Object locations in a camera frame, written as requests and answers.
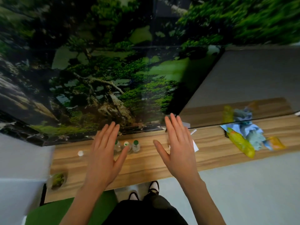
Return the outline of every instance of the shoe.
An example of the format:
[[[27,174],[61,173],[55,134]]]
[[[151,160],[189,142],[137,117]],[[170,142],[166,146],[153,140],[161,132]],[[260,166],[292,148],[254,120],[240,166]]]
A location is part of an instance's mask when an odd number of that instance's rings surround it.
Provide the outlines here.
[[[148,189],[148,193],[156,193],[157,195],[159,194],[159,185],[158,185],[158,181],[152,181],[149,189]]]
[[[139,200],[139,196],[137,195],[136,192],[131,192],[131,193],[129,194],[128,200]]]

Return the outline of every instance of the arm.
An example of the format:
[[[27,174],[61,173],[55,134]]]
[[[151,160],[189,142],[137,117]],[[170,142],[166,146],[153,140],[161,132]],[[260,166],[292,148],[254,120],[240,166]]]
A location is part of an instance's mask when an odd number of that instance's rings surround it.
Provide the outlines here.
[[[120,125],[112,122],[98,131],[92,143],[89,163],[83,186],[63,217],[60,225],[86,225],[92,215],[96,201],[106,187],[116,178],[126,159],[125,147],[116,161],[113,149]]]
[[[193,139],[188,128],[184,127],[179,116],[171,114],[171,121],[165,117],[170,140],[170,154],[154,140],[154,145],[170,173],[178,180],[199,225],[225,225],[223,217],[214,204],[200,178],[193,147]]]

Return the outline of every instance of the person's right hand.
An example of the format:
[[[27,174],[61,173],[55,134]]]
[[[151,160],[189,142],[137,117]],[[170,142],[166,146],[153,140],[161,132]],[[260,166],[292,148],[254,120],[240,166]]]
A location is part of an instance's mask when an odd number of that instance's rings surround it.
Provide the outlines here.
[[[170,154],[159,141],[154,140],[153,143],[168,170],[179,183],[199,178],[190,131],[183,126],[179,116],[175,117],[171,113],[171,120],[172,123],[168,117],[165,117],[171,145]]]

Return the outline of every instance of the wall mural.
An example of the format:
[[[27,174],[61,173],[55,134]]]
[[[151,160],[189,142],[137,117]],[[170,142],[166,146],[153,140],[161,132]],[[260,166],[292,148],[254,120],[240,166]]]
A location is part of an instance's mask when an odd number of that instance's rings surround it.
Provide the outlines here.
[[[161,129],[226,45],[300,41],[299,0],[0,0],[0,110],[44,145]]]

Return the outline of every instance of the person's left hand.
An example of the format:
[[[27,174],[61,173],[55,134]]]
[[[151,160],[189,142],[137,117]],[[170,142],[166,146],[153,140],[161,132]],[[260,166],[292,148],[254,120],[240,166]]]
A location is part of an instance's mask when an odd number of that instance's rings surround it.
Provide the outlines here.
[[[114,146],[120,125],[112,122],[98,131],[92,143],[89,163],[84,181],[88,189],[104,191],[114,181],[127,157],[129,147],[125,147],[116,161],[114,161]]]

